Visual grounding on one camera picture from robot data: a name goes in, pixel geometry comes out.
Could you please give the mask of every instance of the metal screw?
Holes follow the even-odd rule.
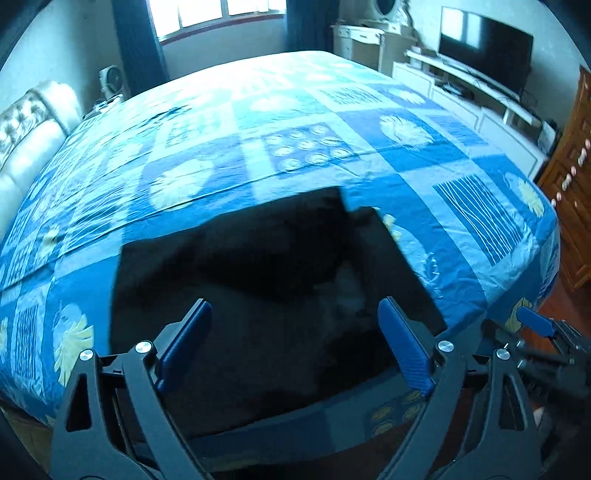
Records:
[[[439,348],[442,352],[453,352],[453,343],[448,342],[447,340],[442,340],[437,344],[437,348]]]
[[[150,350],[152,349],[152,344],[150,342],[147,341],[143,341],[138,343],[135,346],[135,351],[138,353],[148,353]]]
[[[86,362],[87,360],[90,360],[92,357],[94,357],[94,355],[95,354],[92,350],[84,350],[83,352],[80,352],[80,360]]]
[[[507,350],[505,350],[504,348],[499,348],[496,351],[496,355],[501,360],[509,360],[509,358],[511,358],[511,354]]]

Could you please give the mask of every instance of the tv stand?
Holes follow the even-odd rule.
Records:
[[[455,115],[504,153],[529,179],[535,180],[547,161],[535,144],[541,127],[535,115],[483,80],[441,59],[413,51],[407,51],[406,56],[422,61],[423,70],[408,63],[394,63],[392,76],[395,80]],[[439,73],[433,74],[430,71],[432,67],[437,68]],[[475,94],[475,100],[446,92],[441,86],[448,81],[461,83]]]
[[[511,125],[511,122],[515,119],[515,117],[521,118],[525,123],[531,125],[532,127],[540,127],[541,122],[540,120],[533,115],[532,113],[528,112],[524,107],[522,107],[518,102],[513,100],[511,97],[506,95],[505,93],[500,92],[499,90],[495,89],[491,85],[489,85],[485,80],[482,80],[474,75],[455,68],[447,63],[445,63],[442,59],[437,57],[427,57],[425,55],[420,55],[415,53],[411,50],[406,52],[406,56],[411,59],[416,59],[422,61],[423,64],[427,64],[431,67],[435,67],[443,72],[446,72],[448,75],[455,77],[457,79],[466,82],[467,84],[474,87],[476,90],[481,91],[482,93],[488,95],[492,99],[499,102],[501,105],[505,107],[505,115],[503,116],[503,120],[508,125]]]

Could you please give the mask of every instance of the curtain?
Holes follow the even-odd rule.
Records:
[[[333,51],[339,0],[287,0],[287,51]]]
[[[148,0],[112,0],[129,93],[138,95],[170,80]]]

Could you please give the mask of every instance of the wall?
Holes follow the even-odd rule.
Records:
[[[346,22],[354,22],[360,18],[364,18],[365,11],[367,10],[367,2],[368,0],[340,0],[339,18]]]
[[[538,101],[535,112],[564,127],[576,95],[579,65],[586,63],[545,5],[538,0],[410,0],[409,5],[422,43],[435,50],[439,46],[442,6],[486,15],[533,35],[532,72],[525,88]]]
[[[228,25],[180,38],[163,49],[172,80],[221,63],[285,51],[285,21]]]
[[[100,95],[99,52],[89,0],[53,0],[27,28],[0,71],[0,112],[43,80],[70,85],[83,110]]]
[[[98,72],[102,69],[117,66],[124,78],[126,84],[125,69],[123,60],[121,60],[121,50],[115,28],[115,18],[113,17],[113,7],[111,0],[92,0],[93,17],[95,20],[96,45],[98,47]]]

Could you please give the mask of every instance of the white tufted headboard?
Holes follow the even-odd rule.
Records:
[[[43,82],[0,115],[0,241],[43,166],[82,121],[74,91]]]

